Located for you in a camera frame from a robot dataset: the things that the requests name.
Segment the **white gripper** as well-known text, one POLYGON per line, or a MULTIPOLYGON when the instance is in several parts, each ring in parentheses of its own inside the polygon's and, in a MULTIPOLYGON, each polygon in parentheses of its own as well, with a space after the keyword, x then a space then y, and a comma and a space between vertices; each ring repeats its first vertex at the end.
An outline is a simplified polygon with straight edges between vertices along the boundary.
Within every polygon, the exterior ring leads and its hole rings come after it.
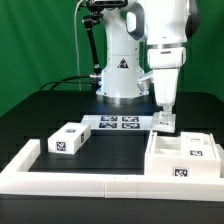
POLYGON ((185 61, 184 47, 148 50, 148 63, 152 69, 156 102, 158 106, 163 106, 162 114, 165 117, 172 116, 178 75, 185 61))

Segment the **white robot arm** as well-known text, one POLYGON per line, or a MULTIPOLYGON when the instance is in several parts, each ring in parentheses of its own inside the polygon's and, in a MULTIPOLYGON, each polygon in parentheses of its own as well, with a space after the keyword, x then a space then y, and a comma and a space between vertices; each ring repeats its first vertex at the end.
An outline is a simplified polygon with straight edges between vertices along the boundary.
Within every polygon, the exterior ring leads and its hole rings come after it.
POLYGON ((186 61, 184 44, 200 24, 197 0, 87 0, 92 26, 104 23, 107 63, 97 97, 131 102, 155 90, 162 116, 175 104, 177 80, 186 61))

